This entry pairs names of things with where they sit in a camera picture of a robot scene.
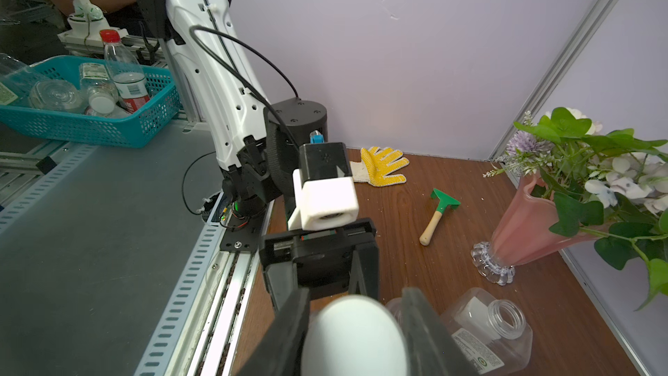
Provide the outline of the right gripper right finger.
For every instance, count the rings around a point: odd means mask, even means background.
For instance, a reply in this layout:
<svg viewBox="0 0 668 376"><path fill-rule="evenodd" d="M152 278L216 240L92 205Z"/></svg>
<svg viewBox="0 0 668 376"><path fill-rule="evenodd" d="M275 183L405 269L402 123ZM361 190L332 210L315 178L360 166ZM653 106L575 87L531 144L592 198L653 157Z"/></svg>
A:
<svg viewBox="0 0 668 376"><path fill-rule="evenodd" d="M478 375L420 289L403 290L401 312L410 375Z"/></svg>

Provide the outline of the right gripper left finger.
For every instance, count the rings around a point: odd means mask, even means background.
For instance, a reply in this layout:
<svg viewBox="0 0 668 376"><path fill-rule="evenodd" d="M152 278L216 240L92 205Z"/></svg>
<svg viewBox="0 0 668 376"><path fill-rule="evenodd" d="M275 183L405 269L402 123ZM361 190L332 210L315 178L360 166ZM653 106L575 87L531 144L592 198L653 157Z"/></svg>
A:
<svg viewBox="0 0 668 376"><path fill-rule="evenodd" d="M238 375L300 375L310 313L310 290L294 290Z"/></svg>

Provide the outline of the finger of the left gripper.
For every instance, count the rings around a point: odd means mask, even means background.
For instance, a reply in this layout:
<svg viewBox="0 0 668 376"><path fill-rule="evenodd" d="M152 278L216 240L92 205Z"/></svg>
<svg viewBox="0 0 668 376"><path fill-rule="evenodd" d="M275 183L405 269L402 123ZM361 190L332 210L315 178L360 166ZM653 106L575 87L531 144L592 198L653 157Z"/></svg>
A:
<svg viewBox="0 0 668 376"><path fill-rule="evenodd" d="M275 313L297 289L297 271L293 263L277 263L264 268L264 283Z"/></svg>
<svg viewBox="0 0 668 376"><path fill-rule="evenodd" d="M356 248L352 254L349 294L363 295L380 300L379 249Z"/></svg>

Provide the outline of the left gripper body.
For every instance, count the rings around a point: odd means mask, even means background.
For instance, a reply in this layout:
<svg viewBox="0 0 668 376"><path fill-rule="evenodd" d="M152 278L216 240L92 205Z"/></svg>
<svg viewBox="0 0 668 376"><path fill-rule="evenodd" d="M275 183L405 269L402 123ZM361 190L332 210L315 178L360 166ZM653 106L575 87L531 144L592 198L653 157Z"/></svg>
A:
<svg viewBox="0 0 668 376"><path fill-rule="evenodd" d="M311 297L326 298L348 292L353 251L379 248L376 235L376 226L368 218L318 232L275 233L262 238L259 259L263 271L272 264L293 263L297 289L307 288Z"/></svg>

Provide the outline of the white cap small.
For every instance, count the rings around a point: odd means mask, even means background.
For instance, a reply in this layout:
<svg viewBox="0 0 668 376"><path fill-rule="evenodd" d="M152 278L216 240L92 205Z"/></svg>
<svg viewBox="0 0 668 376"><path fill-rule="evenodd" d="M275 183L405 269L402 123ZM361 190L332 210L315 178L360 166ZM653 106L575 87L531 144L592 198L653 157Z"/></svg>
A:
<svg viewBox="0 0 668 376"><path fill-rule="evenodd" d="M301 354L302 375L407 375L409 360L398 322L378 301L344 296L311 320Z"/></svg>

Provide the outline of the round clear bottle front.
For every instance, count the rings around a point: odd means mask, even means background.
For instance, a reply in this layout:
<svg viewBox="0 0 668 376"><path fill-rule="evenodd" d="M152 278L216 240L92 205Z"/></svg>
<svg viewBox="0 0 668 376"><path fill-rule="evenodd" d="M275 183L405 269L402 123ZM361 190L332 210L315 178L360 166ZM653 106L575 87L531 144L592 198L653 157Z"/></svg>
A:
<svg viewBox="0 0 668 376"><path fill-rule="evenodd" d="M398 322L398 325L402 325L403 323L403 318L402 318L402 298L395 298L391 299L390 301L387 302L385 305L386 309L389 311L389 313L393 316L393 318Z"/></svg>

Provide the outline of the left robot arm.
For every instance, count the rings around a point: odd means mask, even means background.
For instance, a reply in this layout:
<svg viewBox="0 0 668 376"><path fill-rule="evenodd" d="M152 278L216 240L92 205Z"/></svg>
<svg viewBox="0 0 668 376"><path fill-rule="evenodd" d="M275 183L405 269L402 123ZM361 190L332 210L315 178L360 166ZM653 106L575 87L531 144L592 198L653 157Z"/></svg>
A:
<svg viewBox="0 0 668 376"><path fill-rule="evenodd" d="M327 111L294 96L271 103L229 14L231 0L137 0L210 128L223 181L212 217L224 252L259 256L275 309L299 288L312 299L379 297L379 248L360 219L346 146Z"/></svg>

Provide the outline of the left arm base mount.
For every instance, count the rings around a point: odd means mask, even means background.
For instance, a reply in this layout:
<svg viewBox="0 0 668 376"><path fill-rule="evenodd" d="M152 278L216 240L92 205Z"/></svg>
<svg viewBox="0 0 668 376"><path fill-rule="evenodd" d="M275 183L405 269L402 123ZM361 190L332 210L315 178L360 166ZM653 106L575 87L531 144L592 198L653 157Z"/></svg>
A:
<svg viewBox="0 0 668 376"><path fill-rule="evenodd" d="M238 202L227 204L217 216L221 228L219 250L222 252L257 252L261 237L266 234L273 203L259 208L255 202L250 212L242 213Z"/></svg>

